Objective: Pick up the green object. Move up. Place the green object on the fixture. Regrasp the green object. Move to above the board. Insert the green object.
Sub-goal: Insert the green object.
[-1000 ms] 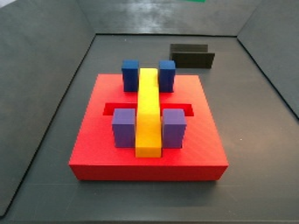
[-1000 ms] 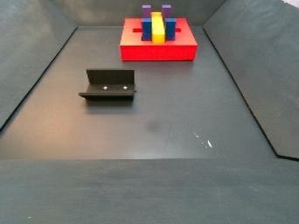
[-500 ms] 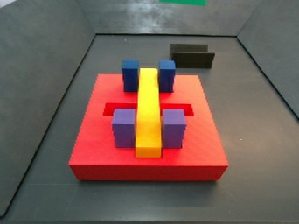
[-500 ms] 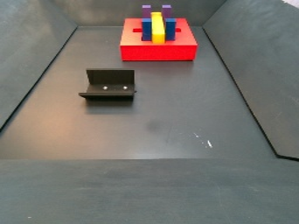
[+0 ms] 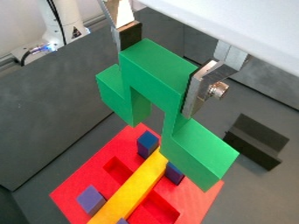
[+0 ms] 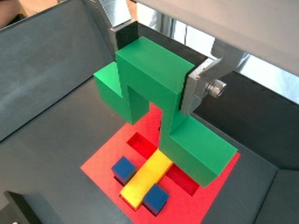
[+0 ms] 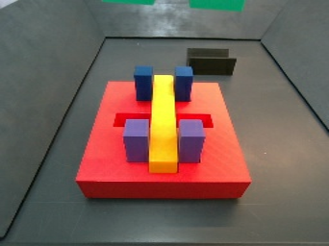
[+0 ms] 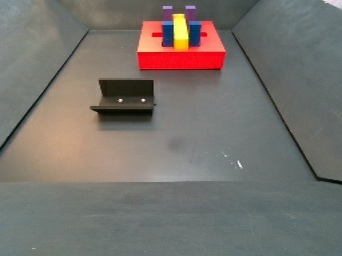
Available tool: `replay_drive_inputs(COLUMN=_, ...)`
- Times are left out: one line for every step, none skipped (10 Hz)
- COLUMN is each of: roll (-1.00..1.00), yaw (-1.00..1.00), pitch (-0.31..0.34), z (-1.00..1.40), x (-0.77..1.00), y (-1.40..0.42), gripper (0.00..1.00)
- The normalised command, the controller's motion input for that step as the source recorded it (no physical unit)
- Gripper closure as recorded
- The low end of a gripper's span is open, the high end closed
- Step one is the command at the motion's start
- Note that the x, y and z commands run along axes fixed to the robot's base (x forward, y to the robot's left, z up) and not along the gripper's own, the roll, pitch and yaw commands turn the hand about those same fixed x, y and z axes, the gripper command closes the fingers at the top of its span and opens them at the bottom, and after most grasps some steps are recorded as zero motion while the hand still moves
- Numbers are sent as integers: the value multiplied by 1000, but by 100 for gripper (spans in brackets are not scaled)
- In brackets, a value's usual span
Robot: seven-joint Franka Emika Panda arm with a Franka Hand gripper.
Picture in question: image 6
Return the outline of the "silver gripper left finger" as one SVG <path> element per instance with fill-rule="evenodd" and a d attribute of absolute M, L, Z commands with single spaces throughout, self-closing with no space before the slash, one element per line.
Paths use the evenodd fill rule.
<path fill-rule="evenodd" d="M 127 0 L 99 0 L 99 3 L 107 20 L 108 43 L 115 53 L 138 40 L 138 22 L 131 17 Z"/>

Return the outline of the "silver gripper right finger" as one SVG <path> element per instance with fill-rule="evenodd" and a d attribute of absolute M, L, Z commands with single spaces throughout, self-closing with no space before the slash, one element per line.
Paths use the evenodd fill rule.
<path fill-rule="evenodd" d="M 248 54 L 218 38 L 211 48 L 212 58 L 207 58 L 186 76 L 180 111 L 187 116 L 202 104 L 206 95 L 218 98 L 227 86 L 220 80 L 226 74 L 242 67 Z"/>

